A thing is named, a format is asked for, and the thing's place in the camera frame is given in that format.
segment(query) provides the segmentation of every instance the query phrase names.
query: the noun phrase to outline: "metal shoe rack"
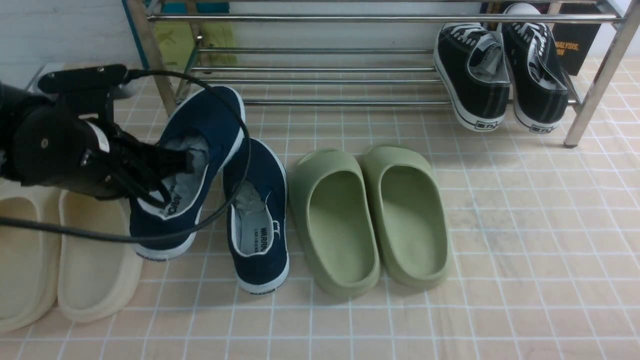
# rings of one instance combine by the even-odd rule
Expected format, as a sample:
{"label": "metal shoe rack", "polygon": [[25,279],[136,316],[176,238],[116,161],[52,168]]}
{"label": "metal shoe rack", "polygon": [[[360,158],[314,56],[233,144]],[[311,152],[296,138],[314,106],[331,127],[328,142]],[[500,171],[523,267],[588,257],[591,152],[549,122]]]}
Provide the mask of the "metal shoe rack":
{"label": "metal shoe rack", "polygon": [[[143,59],[144,66],[150,69],[163,69],[163,62],[160,50],[156,43],[153,32],[153,24],[157,21],[177,21],[189,22],[191,31],[195,39],[195,48],[191,53],[186,73],[201,72],[245,72],[249,74],[290,72],[290,73],[402,73],[402,72],[434,72],[433,67],[259,67],[259,66],[208,66],[206,53],[218,54],[335,54],[335,55],[385,55],[385,54],[431,54],[429,49],[318,49],[318,48],[257,48],[257,47],[235,47],[235,48],[200,48],[202,39],[199,24],[203,22],[331,22],[331,23],[381,23],[381,22],[546,22],[546,23],[572,23],[572,24],[610,24],[616,30],[616,34],[609,46],[606,55],[603,57],[600,68],[584,96],[579,94],[571,78],[567,76],[571,92],[570,105],[575,108],[575,119],[564,139],[566,147],[578,145],[582,134],[587,128],[598,103],[600,102],[607,85],[611,81],[627,47],[631,43],[633,36],[640,24],[640,0],[631,0],[626,12],[619,9],[613,0],[529,0],[527,3],[587,3],[596,4],[600,13],[584,15],[562,15],[558,14],[558,4],[552,4],[550,13],[545,15],[504,15],[504,14],[471,14],[471,15],[289,15],[289,14],[252,14],[252,13],[224,13],[224,14],[201,14],[196,11],[196,2],[229,2],[233,0],[186,0],[187,13],[167,14],[158,10],[164,6],[164,0],[152,0],[148,7],[145,7],[142,0],[123,0],[125,10],[129,20],[136,28],[136,42],[142,48],[146,59]],[[330,2],[362,2],[362,3],[391,3],[393,1],[354,1],[354,0],[324,0],[305,1],[297,0],[290,2],[297,3],[330,3]],[[443,2],[428,0],[404,0],[402,2]],[[464,0],[447,0],[444,2],[468,2]],[[264,76],[256,78],[209,78],[218,84],[228,85],[434,85],[440,83],[436,79],[265,79]],[[181,83],[174,93],[172,85],[164,77],[156,77],[156,84],[167,112],[172,112],[177,103],[177,99],[182,97],[185,84]],[[451,105],[446,100],[420,101],[400,101],[393,99],[363,99],[363,100],[342,100],[342,99],[244,99],[247,106],[445,106]]]}

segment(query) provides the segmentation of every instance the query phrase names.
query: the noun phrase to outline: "shoe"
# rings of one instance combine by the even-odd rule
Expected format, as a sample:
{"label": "shoe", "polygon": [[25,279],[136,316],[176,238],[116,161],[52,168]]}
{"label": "shoe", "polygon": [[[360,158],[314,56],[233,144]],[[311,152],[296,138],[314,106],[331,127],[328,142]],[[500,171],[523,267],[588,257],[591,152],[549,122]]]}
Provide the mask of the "shoe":
{"label": "shoe", "polygon": [[[540,12],[530,4],[513,4],[509,14]],[[500,24],[507,64],[513,80],[513,108],[518,121],[536,134],[557,128],[569,101],[556,41],[546,24]]]}
{"label": "shoe", "polygon": [[[0,216],[58,224],[60,192],[0,181]],[[0,334],[27,326],[56,301],[58,234],[0,227]]]}
{"label": "shoe", "polygon": [[[244,121],[240,95],[225,86],[215,89],[236,106]],[[158,146],[191,151],[195,171],[163,179],[173,199],[166,208],[159,209],[140,199],[131,199],[131,235],[159,236],[197,224],[213,178],[240,148],[243,137],[227,105],[208,91],[203,89],[182,102],[169,118]],[[151,195],[161,199],[159,192]],[[177,240],[135,244],[134,249],[145,259],[167,261],[185,253],[195,235],[193,232]]]}
{"label": "shoe", "polygon": [[227,213],[227,238],[238,284],[251,294],[264,295],[275,291],[289,275],[287,174],[267,145],[250,141],[246,181],[239,183],[246,151],[240,150],[223,171],[225,198],[242,186]]}
{"label": "shoe", "polygon": [[447,88],[456,118],[467,129],[492,131],[509,101],[502,42],[480,23],[447,23],[436,39],[436,71]]}
{"label": "shoe", "polygon": [[380,258],[353,155],[335,149],[307,154],[289,188],[300,244],[318,286],[339,298],[371,290],[380,279]]}
{"label": "shoe", "polygon": [[431,165],[409,149],[377,145],[364,154],[362,172],[389,276],[423,289],[444,282],[451,246]]}
{"label": "shoe", "polygon": [[[127,236],[127,215],[118,200],[64,191],[60,195],[60,223],[100,233]],[[125,307],[138,287],[142,259],[123,243],[62,236],[58,305],[68,319],[92,322]]]}

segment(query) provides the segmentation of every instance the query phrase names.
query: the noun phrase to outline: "shoe insole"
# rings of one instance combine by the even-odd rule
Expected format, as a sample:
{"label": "shoe insole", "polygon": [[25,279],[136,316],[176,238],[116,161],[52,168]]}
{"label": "shoe insole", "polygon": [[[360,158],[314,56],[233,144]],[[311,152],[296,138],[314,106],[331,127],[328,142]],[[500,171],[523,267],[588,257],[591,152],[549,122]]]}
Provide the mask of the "shoe insole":
{"label": "shoe insole", "polygon": [[[98,201],[68,193],[64,221],[69,227],[124,235],[126,229],[116,201]],[[61,290],[66,304],[87,309],[104,300],[116,283],[126,247],[119,243],[67,237],[60,264]]]}
{"label": "shoe insole", "polygon": [[343,284],[365,279],[375,253],[362,183],[352,172],[336,172],[314,190],[309,227],[316,252],[327,272]]}
{"label": "shoe insole", "polygon": [[[37,221],[27,199],[0,201],[0,216]],[[0,320],[20,315],[35,299],[41,283],[42,254],[36,231],[0,227]]]}
{"label": "shoe insole", "polygon": [[240,252],[244,255],[264,252],[273,241],[273,236],[269,234],[269,227],[272,224],[270,224],[267,210],[250,214],[238,211],[237,214],[236,223],[240,226],[240,239],[237,245]]}
{"label": "shoe insole", "polygon": [[381,184],[384,225],[394,254],[414,277],[440,271],[447,261],[447,232],[438,191],[412,167],[388,169]]}
{"label": "shoe insole", "polygon": [[[179,215],[190,209],[200,192],[209,164],[209,146],[207,140],[201,136],[185,136],[174,139],[163,147],[171,150],[189,150],[193,156],[193,172],[190,174],[176,174],[162,180],[170,193],[171,202],[165,208],[159,209],[147,206],[145,209],[163,218]],[[160,192],[152,192],[151,196],[162,199]]]}

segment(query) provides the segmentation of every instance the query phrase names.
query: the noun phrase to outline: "navy blue sneaker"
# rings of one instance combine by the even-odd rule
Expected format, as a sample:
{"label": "navy blue sneaker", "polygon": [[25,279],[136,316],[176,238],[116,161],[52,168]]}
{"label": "navy blue sneaker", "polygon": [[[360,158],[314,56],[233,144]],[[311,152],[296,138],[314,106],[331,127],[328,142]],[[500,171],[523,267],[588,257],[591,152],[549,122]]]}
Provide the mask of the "navy blue sneaker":
{"label": "navy blue sneaker", "polygon": [[287,174],[267,145],[250,141],[246,181],[238,183],[246,165],[246,147],[231,159],[222,179],[227,199],[236,186],[242,186],[227,213],[227,238],[238,284],[251,294],[263,295],[275,291],[289,275]]}
{"label": "navy blue sneaker", "polygon": [[[244,121],[240,95],[225,86],[216,86],[216,89],[237,106],[236,111]],[[159,209],[140,199],[130,199],[131,235],[160,236],[197,224],[213,178],[238,151],[243,138],[232,112],[213,94],[201,90],[182,102],[169,118],[158,146],[191,151],[195,171],[163,179],[172,198],[166,208]],[[151,195],[162,199],[159,192]],[[145,259],[167,261],[187,251],[195,236],[193,232],[179,240],[135,244],[134,250]]]}

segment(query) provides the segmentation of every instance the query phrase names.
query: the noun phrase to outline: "black cable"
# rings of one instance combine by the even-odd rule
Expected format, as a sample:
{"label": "black cable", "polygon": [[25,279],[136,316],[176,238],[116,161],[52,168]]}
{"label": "black cable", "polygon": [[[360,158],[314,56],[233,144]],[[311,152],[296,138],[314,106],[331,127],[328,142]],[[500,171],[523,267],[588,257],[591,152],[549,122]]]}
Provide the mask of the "black cable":
{"label": "black cable", "polygon": [[[249,141],[249,129],[244,124],[242,120],[242,116],[238,114],[233,104],[227,101],[224,96],[217,93],[216,89],[211,85],[205,83],[204,81],[195,78],[190,75],[183,74],[181,72],[169,71],[169,70],[130,70],[127,75],[127,82],[130,82],[135,79],[144,78],[145,76],[172,76],[175,78],[185,79],[191,83],[194,83],[198,86],[201,86],[208,91],[210,94],[215,96],[218,100],[220,100],[233,114],[234,119],[240,125],[240,129],[244,134],[244,145],[247,148],[247,159],[246,166],[244,168],[244,173],[240,180],[240,184],[246,180],[246,176],[249,173],[249,161],[251,160],[251,141]],[[0,226],[9,226],[9,227],[19,227],[21,229],[29,229],[29,230],[37,230],[37,231],[45,231],[47,233],[56,233],[63,234],[69,236],[76,236],[79,238],[87,238],[92,240],[100,240],[100,241],[109,241],[114,243],[148,243],[154,241],[172,241],[179,240],[179,238],[183,236],[188,236],[189,234],[199,231],[204,227],[211,225],[217,218],[219,218],[231,205],[231,202],[236,199],[238,193],[240,192],[241,186],[237,186],[234,189],[231,196],[220,206],[213,214],[209,215],[206,219],[201,221],[200,223],[194,225],[193,227],[179,231],[176,233],[170,233],[162,236],[122,236],[122,235],[114,235],[108,233],[98,233],[95,231],[87,231],[82,229],[77,229],[74,227],[66,227],[56,224],[47,224],[43,222],[35,222],[30,220],[21,220],[16,218],[6,218],[0,217]]]}

